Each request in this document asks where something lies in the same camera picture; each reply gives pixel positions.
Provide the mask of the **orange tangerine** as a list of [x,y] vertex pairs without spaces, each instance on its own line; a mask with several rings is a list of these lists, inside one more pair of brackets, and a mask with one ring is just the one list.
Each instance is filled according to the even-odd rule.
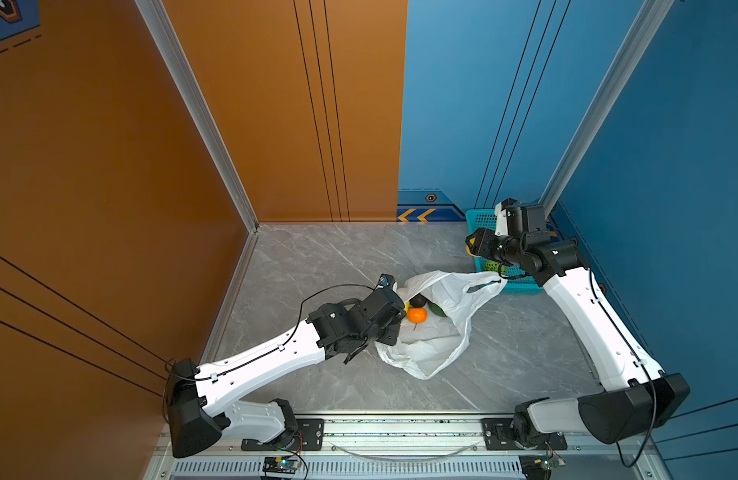
[[415,325],[424,323],[428,319],[428,311],[424,307],[410,307],[407,310],[407,319]]

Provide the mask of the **green apple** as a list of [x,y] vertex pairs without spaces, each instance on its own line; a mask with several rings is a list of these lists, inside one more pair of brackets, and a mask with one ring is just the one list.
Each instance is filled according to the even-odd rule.
[[484,264],[483,269],[485,271],[497,272],[497,273],[500,273],[502,275],[506,275],[507,274],[507,270],[508,270],[508,268],[505,267],[503,264],[501,264],[499,262],[495,262],[495,261],[487,261]]

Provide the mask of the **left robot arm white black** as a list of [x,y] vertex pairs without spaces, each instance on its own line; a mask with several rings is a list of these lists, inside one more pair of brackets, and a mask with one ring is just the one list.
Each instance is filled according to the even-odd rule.
[[289,401],[246,401],[246,396],[297,370],[335,356],[350,362],[370,345],[397,342],[406,303],[388,279],[365,299],[326,303],[281,335],[235,356],[167,367],[163,403],[172,454],[198,455],[225,438],[268,450],[292,446],[300,428]]

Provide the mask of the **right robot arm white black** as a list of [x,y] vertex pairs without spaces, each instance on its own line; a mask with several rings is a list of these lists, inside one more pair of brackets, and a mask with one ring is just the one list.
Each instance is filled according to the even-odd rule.
[[555,301],[587,351],[602,390],[571,399],[540,399],[515,409],[512,428],[523,447],[556,433],[589,434],[604,444],[652,432],[687,399],[690,386],[668,374],[639,343],[600,289],[571,240],[545,232],[499,235],[479,228],[466,239],[475,257],[518,266]]

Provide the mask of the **white plastic bag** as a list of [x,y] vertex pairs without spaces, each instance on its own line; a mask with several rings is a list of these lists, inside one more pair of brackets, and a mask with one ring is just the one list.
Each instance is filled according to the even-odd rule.
[[397,290],[405,302],[417,294],[439,305],[447,314],[438,317],[428,306],[428,319],[402,321],[395,346],[377,343],[387,364],[420,380],[429,380],[457,360],[470,345],[475,314],[502,293],[507,281],[495,272],[455,273],[432,271],[407,280]]

